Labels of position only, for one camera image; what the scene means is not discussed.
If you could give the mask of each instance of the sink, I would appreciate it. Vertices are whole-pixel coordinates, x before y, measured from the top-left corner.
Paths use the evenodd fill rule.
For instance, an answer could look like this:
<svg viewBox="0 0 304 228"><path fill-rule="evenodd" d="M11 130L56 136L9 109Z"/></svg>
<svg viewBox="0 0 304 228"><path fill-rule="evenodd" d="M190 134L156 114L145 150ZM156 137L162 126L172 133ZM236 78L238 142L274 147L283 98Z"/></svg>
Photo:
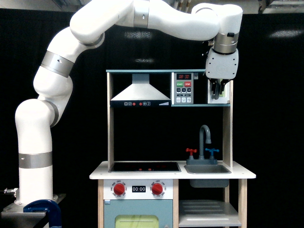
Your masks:
<svg viewBox="0 0 304 228"><path fill-rule="evenodd" d="M227 168L222 165L185 165L185 169L190 174L229 174Z"/></svg>
<svg viewBox="0 0 304 228"><path fill-rule="evenodd" d="M231 171L222 165L185 165L190 174L229 174ZM190 179L190 185L194 188L225 188L229 185L229 179Z"/></svg>

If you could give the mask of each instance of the lower shelf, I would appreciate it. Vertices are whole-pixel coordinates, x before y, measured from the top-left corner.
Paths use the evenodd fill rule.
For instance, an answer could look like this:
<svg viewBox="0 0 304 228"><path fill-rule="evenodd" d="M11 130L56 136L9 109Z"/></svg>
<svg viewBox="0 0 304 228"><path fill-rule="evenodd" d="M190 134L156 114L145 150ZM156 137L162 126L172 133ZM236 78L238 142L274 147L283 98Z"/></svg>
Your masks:
<svg viewBox="0 0 304 228"><path fill-rule="evenodd" d="M179 227L239 227L237 211L218 200L180 200Z"/></svg>

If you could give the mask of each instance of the timer display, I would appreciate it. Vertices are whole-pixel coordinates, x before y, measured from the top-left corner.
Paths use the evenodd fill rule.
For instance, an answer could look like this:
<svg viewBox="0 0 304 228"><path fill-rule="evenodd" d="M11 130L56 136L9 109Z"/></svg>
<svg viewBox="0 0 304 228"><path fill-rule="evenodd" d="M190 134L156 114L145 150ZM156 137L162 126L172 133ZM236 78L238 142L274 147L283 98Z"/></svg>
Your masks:
<svg viewBox="0 0 304 228"><path fill-rule="evenodd" d="M146 192L146 186L132 186L132 192Z"/></svg>
<svg viewBox="0 0 304 228"><path fill-rule="evenodd" d="M191 74L176 74L176 80L191 80Z"/></svg>

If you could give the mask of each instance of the light blue oven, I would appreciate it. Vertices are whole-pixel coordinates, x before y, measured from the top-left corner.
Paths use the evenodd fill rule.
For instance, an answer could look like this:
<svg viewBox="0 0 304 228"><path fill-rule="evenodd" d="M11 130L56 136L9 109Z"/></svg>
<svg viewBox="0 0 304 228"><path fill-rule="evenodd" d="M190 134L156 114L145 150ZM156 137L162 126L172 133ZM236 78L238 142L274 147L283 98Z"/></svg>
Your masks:
<svg viewBox="0 0 304 228"><path fill-rule="evenodd" d="M173 180L105 180L104 228L172 228Z"/></svg>
<svg viewBox="0 0 304 228"><path fill-rule="evenodd" d="M105 200L104 227L172 228L172 212L170 199Z"/></svg>

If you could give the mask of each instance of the black stovetop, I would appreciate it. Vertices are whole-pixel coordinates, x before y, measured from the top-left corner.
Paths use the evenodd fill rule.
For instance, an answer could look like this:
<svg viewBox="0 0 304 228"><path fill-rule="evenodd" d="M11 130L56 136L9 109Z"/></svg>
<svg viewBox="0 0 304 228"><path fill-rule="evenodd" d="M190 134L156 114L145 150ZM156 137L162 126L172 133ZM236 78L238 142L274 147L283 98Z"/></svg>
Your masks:
<svg viewBox="0 0 304 228"><path fill-rule="evenodd" d="M180 172L177 162L115 162L109 172Z"/></svg>

